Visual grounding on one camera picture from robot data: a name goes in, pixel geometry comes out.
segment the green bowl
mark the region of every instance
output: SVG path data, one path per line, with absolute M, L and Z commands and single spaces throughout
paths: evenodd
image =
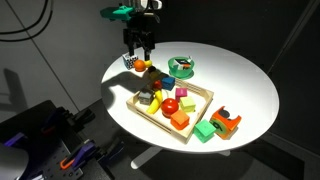
M 192 60 L 190 62 L 191 66 L 188 69 L 182 69 L 179 70 L 178 66 L 174 66 L 174 61 L 175 59 L 189 59 L 188 57 L 183 57 L 183 56 L 177 56 L 169 59 L 168 61 L 168 66 L 169 66 L 169 73 L 179 79 L 184 79 L 184 78 L 189 78 L 190 76 L 193 75 L 193 67 L 194 67 L 194 61 Z

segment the round white table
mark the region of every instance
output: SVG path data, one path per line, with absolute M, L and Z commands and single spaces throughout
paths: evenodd
M 135 54 L 143 58 L 142 48 Z M 135 137 L 153 145 L 138 156 L 131 166 L 138 168 L 162 148 L 183 153 L 221 153 L 244 146 L 263 135 L 274 123 L 279 110 L 279 97 L 270 78 L 255 64 L 228 50 L 191 42 L 156 44 L 152 51 L 153 65 L 169 74 L 167 61 L 175 56 L 191 56 L 195 61 L 194 76 L 185 81 L 214 92 L 213 101 L 203 116 L 209 120 L 221 106 L 229 111 L 230 118 L 242 117 L 237 132 L 222 140 L 215 135 L 202 143 L 192 135 L 183 144 L 159 127 L 127 108 L 126 101 L 148 81 L 144 73 L 127 70 L 119 57 L 105 72 L 101 93 L 111 117 Z

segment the wooden tray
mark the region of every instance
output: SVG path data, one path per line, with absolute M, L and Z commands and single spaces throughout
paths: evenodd
M 187 144 L 191 135 L 193 134 L 193 127 L 201 120 L 207 108 L 209 107 L 212 99 L 213 92 L 199 86 L 187 83 L 180 79 L 175 79 L 174 88 L 169 90 L 162 90 L 163 100 L 166 98 L 175 98 L 175 88 L 183 87 L 188 89 L 188 96 L 191 96 L 196 103 L 196 109 L 193 113 L 187 113 L 190 116 L 189 125 L 183 130 L 177 130 L 170 124 L 170 119 L 162 115 L 161 108 L 155 114 L 146 112 L 148 106 L 139 103 L 138 95 L 140 91 L 136 92 L 130 99 L 127 100 L 127 107 L 133 112 L 139 114 L 146 120 L 152 122 L 165 132 L 171 134 L 176 139 Z

